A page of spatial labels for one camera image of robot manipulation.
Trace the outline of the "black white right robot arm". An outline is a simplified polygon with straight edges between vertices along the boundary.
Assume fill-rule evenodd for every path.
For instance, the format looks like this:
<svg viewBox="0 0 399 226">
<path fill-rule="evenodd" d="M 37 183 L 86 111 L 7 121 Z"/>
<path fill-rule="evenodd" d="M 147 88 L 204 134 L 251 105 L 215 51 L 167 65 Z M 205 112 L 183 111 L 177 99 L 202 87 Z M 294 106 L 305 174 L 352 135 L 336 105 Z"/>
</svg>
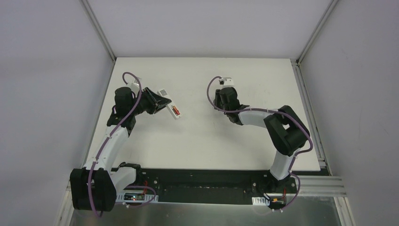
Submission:
<svg viewBox="0 0 399 226">
<path fill-rule="evenodd" d="M 234 124 L 267 129 L 276 148 L 276 155 L 267 173 L 264 191 L 282 192 L 289 180 L 289 167 L 294 154 L 304 147 L 310 137 L 310 132 L 293 108 L 284 105 L 275 113 L 250 110 L 250 106 L 239 102 L 237 91 L 233 87 L 216 89 L 213 104 L 222 109 Z"/>
</svg>

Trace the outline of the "white remote control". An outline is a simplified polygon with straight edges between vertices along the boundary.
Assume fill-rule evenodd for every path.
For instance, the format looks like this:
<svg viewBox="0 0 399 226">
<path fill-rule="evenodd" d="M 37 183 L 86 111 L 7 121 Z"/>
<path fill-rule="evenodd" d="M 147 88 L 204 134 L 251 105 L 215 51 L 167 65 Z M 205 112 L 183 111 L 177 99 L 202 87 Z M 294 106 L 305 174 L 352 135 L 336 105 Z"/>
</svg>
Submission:
<svg viewBox="0 0 399 226">
<path fill-rule="evenodd" d="M 168 94 L 168 92 L 167 92 L 165 89 L 160 89 L 160 90 L 157 91 L 157 93 L 158 93 L 160 96 L 162 96 L 162 97 L 164 97 L 164 98 L 168 98 L 168 99 L 171 100 L 171 102 L 170 102 L 169 104 L 167 104 L 167 109 L 169 110 L 169 112 L 171 113 L 171 115 L 174 117 L 175 120 L 180 119 L 180 118 L 182 117 L 182 114 L 181 114 L 180 110 L 178 109 L 178 107 L 176 106 L 176 104 L 175 104 L 175 102 L 173 101 L 173 99 L 171 98 L 171 96 Z M 180 112 L 180 115 L 179 115 L 179 116 L 176 116 L 176 115 L 174 114 L 174 112 L 173 112 L 173 110 L 172 110 L 172 106 L 176 106 L 176 107 L 177 107 L 177 109 L 178 109 L 179 112 Z"/>
</svg>

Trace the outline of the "orange red AAA battery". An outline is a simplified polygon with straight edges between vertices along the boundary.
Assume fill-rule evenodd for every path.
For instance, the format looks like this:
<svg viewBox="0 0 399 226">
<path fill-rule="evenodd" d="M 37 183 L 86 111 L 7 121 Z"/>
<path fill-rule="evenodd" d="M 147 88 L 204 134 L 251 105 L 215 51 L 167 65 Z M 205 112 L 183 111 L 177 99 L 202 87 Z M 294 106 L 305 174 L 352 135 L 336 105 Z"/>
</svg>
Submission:
<svg viewBox="0 0 399 226">
<path fill-rule="evenodd" d="M 172 110 L 173 110 L 173 112 L 174 112 L 174 114 L 175 114 L 176 116 L 179 116 L 179 115 L 180 115 L 180 112 L 179 112 L 179 110 L 177 109 L 176 106 L 172 106 Z"/>
</svg>

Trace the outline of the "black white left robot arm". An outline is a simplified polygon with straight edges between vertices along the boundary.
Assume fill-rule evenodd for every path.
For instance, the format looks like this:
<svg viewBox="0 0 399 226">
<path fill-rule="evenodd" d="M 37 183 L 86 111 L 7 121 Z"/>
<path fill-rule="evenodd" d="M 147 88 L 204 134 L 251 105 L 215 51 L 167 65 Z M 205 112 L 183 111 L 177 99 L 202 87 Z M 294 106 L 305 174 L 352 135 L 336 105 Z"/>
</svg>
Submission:
<svg viewBox="0 0 399 226">
<path fill-rule="evenodd" d="M 131 135 L 136 116 L 156 114 L 172 102 L 148 87 L 139 90 L 137 96 L 129 87 L 118 88 L 114 100 L 101 145 L 82 168 L 73 169 L 70 174 L 72 203 L 76 210 L 109 212 L 115 205 L 117 193 L 127 186 L 131 190 L 143 186 L 144 178 L 132 164 L 122 165 L 115 173 L 111 173 L 112 166 Z"/>
</svg>

